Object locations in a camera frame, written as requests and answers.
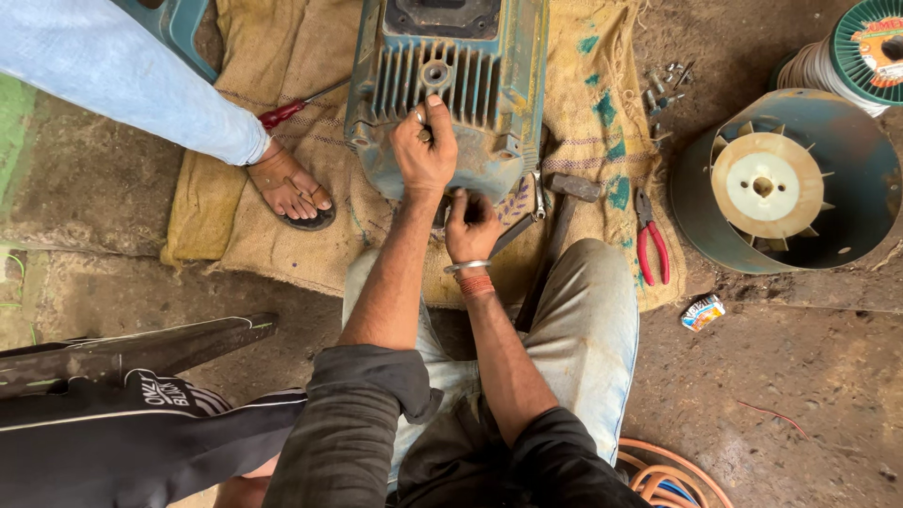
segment knee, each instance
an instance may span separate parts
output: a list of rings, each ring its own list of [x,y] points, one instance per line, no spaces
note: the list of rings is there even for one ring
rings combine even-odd
[[[367,275],[370,274],[370,270],[377,262],[379,252],[379,249],[365,250],[357,259],[351,261],[351,264],[348,265],[348,271],[345,273],[346,284],[347,281],[355,278],[367,280]]]
[[[614,278],[633,287],[633,274],[624,253],[602,240],[584,238],[575,241],[559,262],[575,263],[591,277]]]

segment dirty floor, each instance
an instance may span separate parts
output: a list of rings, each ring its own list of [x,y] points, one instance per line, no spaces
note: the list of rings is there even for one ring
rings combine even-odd
[[[773,65],[827,35],[852,0],[653,0],[635,26],[638,71],[696,60],[687,97],[659,118],[676,153],[765,93]],[[222,58],[209,9],[198,44]],[[112,336],[227,315],[276,312],[279,331],[184,373],[234,403],[309,379],[335,343],[341,302],[210,263],[181,273],[158,252],[183,150],[37,92],[20,160],[27,175],[0,201],[0,349]],[[903,109],[880,125],[903,152]],[[622,434],[705,469],[737,506],[891,506],[903,472],[903,255],[872,271],[903,221],[868,259],[804,276],[739,277],[691,255],[691,269],[727,300],[701,333],[679,302],[641,316],[639,355]],[[435,311],[453,356],[473,355],[462,313]],[[741,406],[779,413],[796,424]],[[215,489],[178,503],[212,506]]]

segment litter wrapper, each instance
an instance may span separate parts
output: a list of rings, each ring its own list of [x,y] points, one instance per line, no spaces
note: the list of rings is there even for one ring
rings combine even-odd
[[[724,304],[715,295],[708,295],[702,300],[692,304],[681,316],[681,323],[687,328],[698,332],[707,324],[726,314]]]

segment light blue jeans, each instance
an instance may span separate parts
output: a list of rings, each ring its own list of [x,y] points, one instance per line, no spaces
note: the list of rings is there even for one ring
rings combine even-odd
[[[378,255],[370,250],[349,266],[342,327]],[[613,466],[638,338],[637,293],[624,255],[600,240],[575,242],[552,269],[533,330],[523,343],[558,402],[583,422],[596,441],[596,453]],[[430,373],[430,386],[445,391],[434,419],[451,411],[461,397],[475,400],[480,394],[477,362],[455,362],[445,354],[423,299],[416,349]],[[428,425],[398,420],[389,482],[398,478],[402,458]]]
[[[269,136],[108,0],[0,0],[0,72],[233,165]]]

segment hammer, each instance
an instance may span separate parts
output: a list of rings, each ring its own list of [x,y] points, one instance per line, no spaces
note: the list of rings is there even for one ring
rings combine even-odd
[[[556,213],[555,229],[552,231],[552,238],[549,240],[545,248],[545,255],[536,270],[533,288],[520,307],[520,313],[517,314],[514,327],[521,332],[529,332],[533,327],[533,318],[536,315],[536,308],[539,307],[539,298],[543,295],[549,272],[552,271],[552,266],[561,254],[564,237],[571,228],[571,219],[573,219],[574,209],[577,208],[577,201],[596,202],[602,190],[598,183],[564,173],[553,173],[550,183],[545,188],[556,194],[564,194],[564,204]]]

